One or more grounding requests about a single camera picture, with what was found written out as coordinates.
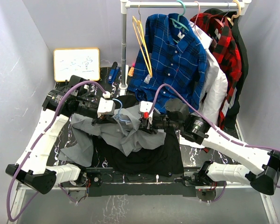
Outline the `light blue wire hanger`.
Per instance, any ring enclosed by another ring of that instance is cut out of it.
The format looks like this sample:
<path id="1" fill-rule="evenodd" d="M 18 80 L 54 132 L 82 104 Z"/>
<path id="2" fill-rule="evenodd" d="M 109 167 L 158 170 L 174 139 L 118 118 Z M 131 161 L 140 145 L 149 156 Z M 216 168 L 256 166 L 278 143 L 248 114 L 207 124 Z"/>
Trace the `light blue wire hanger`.
<path id="1" fill-rule="evenodd" d="M 122 102 L 121 102 L 120 100 L 118 100 L 118 99 L 113 99 L 113 101 L 118 102 L 118 103 L 120 104 L 120 108 L 118 109 L 117 115 L 115 115 L 115 117 L 116 117 L 119 121 L 121 121 L 121 122 L 128 122 L 128 123 L 131 123 L 131 120 L 130 120 L 130 119 L 127 120 L 127 119 L 122 119 L 122 118 L 121 118 L 121 109 L 123 108 Z"/>

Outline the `grey shirt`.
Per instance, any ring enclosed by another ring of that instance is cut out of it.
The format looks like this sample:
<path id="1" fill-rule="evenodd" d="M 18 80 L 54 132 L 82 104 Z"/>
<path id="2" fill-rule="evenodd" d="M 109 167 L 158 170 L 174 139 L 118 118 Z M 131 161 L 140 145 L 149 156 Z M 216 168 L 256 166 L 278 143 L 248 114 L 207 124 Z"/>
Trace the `grey shirt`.
<path id="1" fill-rule="evenodd" d="M 84 167 L 91 166 L 94 153 L 94 137 L 101 137 L 107 145 L 118 149 L 123 155 L 138 152 L 142 148 L 154 150 L 165 142 L 166 133 L 157 131 L 157 134 L 148 134 L 139 129 L 139 106 L 121 109 L 121 118 L 131 120 L 131 123 L 119 121 L 115 115 L 115 124 L 92 125 L 92 119 L 73 114 L 71 117 L 71 130 L 76 144 L 60 149 L 58 159 L 79 164 Z"/>

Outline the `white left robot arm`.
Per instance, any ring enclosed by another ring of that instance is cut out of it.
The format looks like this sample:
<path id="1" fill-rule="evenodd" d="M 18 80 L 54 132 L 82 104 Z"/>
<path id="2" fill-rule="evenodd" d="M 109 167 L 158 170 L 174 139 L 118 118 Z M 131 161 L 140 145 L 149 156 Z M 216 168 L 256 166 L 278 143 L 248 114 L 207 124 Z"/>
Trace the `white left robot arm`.
<path id="1" fill-rule="evenodd" d="M 72 181 L 77 186 L 83 186 L 87 174 L 81 171 L 80 165 L 67 163 L 47 166 L 47 160 L 60 131 L 72 114 L 95 121 L 111 119 L 115 103 L 111 100 L 110 92 L 95 81 L 73 75 L 66 86 L 48 92 L 42 107 L 31 141 L 17 162 L 7 166 L 6 174 L 43 195 L 63 182 Z"/>

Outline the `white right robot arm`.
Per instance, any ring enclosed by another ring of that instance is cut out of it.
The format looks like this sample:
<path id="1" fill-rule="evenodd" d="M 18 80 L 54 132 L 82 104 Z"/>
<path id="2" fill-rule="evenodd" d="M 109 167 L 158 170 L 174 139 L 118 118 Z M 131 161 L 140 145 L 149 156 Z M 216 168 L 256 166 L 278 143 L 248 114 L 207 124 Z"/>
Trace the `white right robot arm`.
<path id="1" fill-rule="evenodd" d="M 280 152 L 250 147 L 247 143 L 222 132 L 202 117 L 189 113 L 180 99 L 166 103 L 165 115 L 155 115 L 153 104 L 141 101 L 141 129 L 148 133 L 173 128 L 187 141 L 214 149 L 234 159 L 238 164 L 219 164 L 205 161 L 197 173 L 184 175 L 182 180 L 191 185 L 210 185 L 214 182 L 237 182 L 250 185 L 266 195 L 273 195 L 280 177 Z"/>

